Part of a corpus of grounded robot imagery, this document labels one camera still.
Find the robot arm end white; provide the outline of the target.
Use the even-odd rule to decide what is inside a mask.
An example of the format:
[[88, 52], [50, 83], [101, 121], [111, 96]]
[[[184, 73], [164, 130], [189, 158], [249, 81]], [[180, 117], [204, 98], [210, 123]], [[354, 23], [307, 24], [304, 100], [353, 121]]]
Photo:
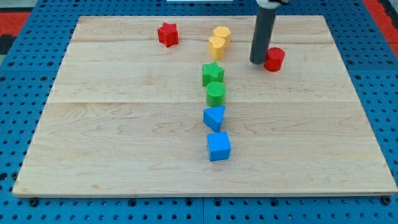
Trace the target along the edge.
[[256, 2], [263, 9], [277, 9], [281, 5], [290, 4], [290, 0], [256, 0]]

